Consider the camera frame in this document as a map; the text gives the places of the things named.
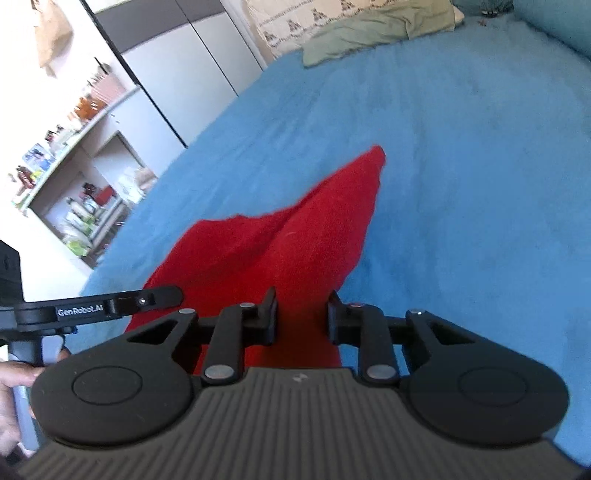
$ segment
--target bed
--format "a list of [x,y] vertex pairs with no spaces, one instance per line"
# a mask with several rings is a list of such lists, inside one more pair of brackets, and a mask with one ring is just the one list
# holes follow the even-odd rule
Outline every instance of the bed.
[[141,288],[195,221],[286,207],[378,144],[341,297],[422,307],[549,365],[571,394],[556,441],[591,462],[591,62],[514,14],[482,23],[312,69],[300,52],[275,61],[165,172],[83,293]]

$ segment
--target white wall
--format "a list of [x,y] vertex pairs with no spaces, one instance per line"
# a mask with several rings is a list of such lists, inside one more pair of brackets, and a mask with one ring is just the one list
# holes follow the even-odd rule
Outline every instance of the white wall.
[[74,266],[72,254],[38,219],[23,217],[10,205],[6,173],[72,109],[85,79],[96,69],[94,56],[132,87],[79,1],[57,2],[74,37],[52,64],[56,78],[37,66],[30,2],[3,2],[0,15],[0,239],[21,253],[25,299],[31,301],[76,296],[88,271]]

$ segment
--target round black pad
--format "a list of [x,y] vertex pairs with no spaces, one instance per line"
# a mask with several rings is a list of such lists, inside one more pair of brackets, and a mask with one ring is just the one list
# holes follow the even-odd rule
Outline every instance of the round black pad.
[[121,367],[96,367],[74,380],[76,396],[93,405],[115,405],[135,397],[142,388],[142,377]]
[[550,368],[492,342],[438,348],[411,375],[408,395],[436,430],[482,446],[538,440],[569,404],[566,385]]
[[158,346],[108,342],[47,368],[31,405],[41,428],[62,442],[115,446],[174,423],[193,399],[190,377]]
[[460,377],[460,392],[468,400],[488,407],[506,407],[517,403],[527,393],[527,383],[511,370],[476,368]]

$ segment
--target pillow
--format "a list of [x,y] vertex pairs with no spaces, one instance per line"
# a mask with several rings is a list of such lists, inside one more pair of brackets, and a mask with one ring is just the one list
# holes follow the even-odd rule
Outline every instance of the pillow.
[[464,18],[466,18],[466,16],[461,12],[461,10],[454,6],[453,7],[453,22],[456,24],[456,26],[458,26],[460,23],[462,23],[464,21]]
[[244,0],[258,38],[275,57],[301,48],[319,28],[370,7],[405,0]]
[[306,42],[304,65],[311,67],[362,48],[451,31],[456,26],[456,10],[449,0],[408,0],[367,9],[323,27]]
[[514,0],[526,21],[591,59],[591,0]]
[[261,33],[256,28],[254,19],[250,15],[246,1],[243,1],[241,3],[242,3],[242,6],[241,6],[242,18],[246,19],[246,24],[248,25],[248,30],[251,33],[251,37],[254,40],[254,43],[255,43],[258,51],[261,52],[261,55],[262,55],[263,59],[265,60],[266,64],[270,65],[275,60],[275,55],[273,55],[273,52],[271,51],[271,47],[269,46],[269,44],[267,43],[265,38],[261,35]]
[[481,15],[483,11],[507,12],[514,0],[452,0],[452,3],[466,15]]

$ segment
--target finger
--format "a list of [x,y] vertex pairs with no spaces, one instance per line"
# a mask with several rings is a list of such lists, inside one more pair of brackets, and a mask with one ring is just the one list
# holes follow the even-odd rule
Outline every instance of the finger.
[[21,440],[10,388],[0,388],[0,455],[7,456]]
[[32,367],[22,362],[0,362],[0,385],[8,388],[24,385],[30,387],[41,375],[43,367]]
[[57,355],[57,361],[59,362],[60,360],[65,360],[70,355],[71,355],[70,351],[66,347],[64,347],[64,348],[61,349],[61,352],[58,353],[58,355]]

